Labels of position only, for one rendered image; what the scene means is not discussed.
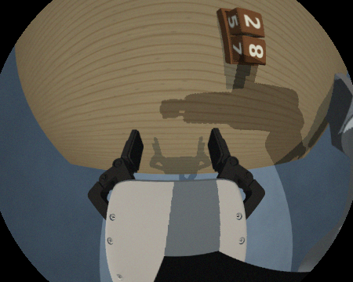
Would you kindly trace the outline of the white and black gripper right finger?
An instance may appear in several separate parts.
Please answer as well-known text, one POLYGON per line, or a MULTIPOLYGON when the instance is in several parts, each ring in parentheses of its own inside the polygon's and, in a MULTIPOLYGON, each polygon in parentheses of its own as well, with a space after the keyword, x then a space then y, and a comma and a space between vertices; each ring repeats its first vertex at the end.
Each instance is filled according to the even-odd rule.
POLYGON ((218 128, 213 128, 208 142, 209 155, 218 179, 230 179, 238 188, 243 189, 246 195, 243 201, 246 219, 253 213, 264 198, 263 187, 253 179, 253 174, 243 168, 236 157, 231 156, 225 140, 218 128), (222 170, 223 169, 223 170, 222 170))

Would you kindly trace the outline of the brown number cube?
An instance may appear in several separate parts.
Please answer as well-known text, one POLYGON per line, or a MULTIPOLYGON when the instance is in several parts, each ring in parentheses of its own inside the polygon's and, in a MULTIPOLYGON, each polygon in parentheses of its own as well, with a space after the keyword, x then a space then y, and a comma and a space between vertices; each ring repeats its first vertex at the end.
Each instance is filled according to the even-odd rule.
POLYGON ((226 13, 230 35, 264 38, 264 25, 260 13, 236 7, 226 13))
POLYGON ((231 37, 233 60, 266 65, 265 40, 245 35, 231 37))

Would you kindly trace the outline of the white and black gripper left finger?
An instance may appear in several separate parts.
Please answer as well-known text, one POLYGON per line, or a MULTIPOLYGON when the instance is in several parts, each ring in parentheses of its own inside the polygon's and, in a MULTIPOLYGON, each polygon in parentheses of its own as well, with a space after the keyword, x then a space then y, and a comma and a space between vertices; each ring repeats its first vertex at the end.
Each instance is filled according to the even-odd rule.
POLYGON ((107 195, 109 191, 113 190, 116 183, 135 179, 133 174, 139 171, 143 149, 144 145, 139 131, 132 130, 121 157, 113 161, 112 167, 100 176, 99 182, 96 182, 88 192, 88 198, 105 220, 107 218, 109 203, 107 195))

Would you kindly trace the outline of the brown wooden tray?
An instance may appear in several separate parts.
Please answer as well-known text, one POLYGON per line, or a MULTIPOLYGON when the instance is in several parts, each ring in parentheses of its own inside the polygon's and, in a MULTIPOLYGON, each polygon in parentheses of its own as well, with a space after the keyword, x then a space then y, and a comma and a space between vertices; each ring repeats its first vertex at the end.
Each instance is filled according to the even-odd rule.
POLYGON ((233 60, 231 37, 238 36, 238 35, 230 35, 230 30, 227 22, 227 17, 226 17, 226 13, 229 12, 230 10, 231 9, 225 9, 225 8, 220 8, 217 10, 217 17, 219 20, 220 30, 222 34, 223 43, 224 43, 225 63, 258 66, 257 64, 243 63, 237 60, 233 60))

